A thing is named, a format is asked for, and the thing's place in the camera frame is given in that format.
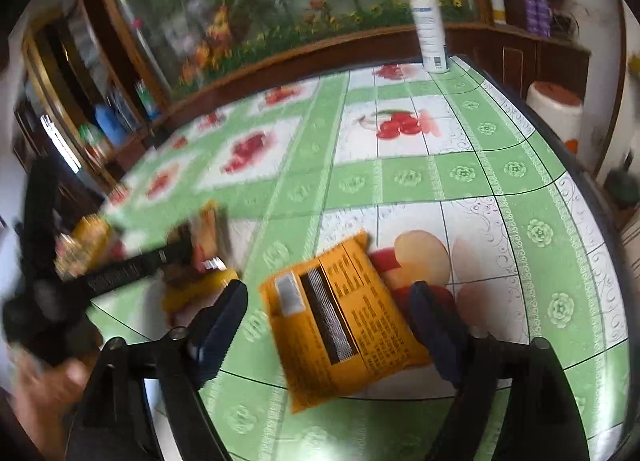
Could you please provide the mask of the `person's left hand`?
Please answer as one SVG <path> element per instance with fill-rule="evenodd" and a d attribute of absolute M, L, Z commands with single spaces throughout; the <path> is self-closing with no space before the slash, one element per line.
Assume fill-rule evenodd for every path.
<path fill-rule="evenodd" d="M 64 460 L 66 433 L 63 418 L 79 403 L 96 364 L 103 337 L 89 323 L 91 349 L 54 368 L 41 367 L 24 349 L 13 353 L 12 407 L 18 423 L 46 460 Z"/>

